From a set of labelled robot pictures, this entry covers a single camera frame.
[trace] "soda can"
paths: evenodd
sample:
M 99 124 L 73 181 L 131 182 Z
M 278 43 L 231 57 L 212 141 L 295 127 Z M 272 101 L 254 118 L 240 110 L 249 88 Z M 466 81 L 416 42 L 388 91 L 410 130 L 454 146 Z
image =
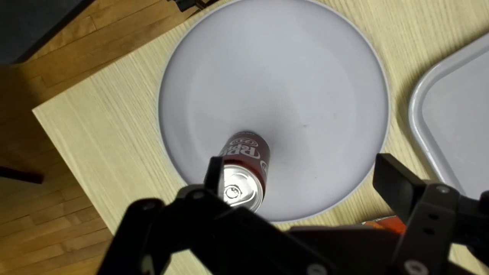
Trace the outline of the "soda can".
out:
M 270 149 L 254 132 L 234 135 L 222 150 L 222 199 L 231 207 L 257 210 L 264 199 Z

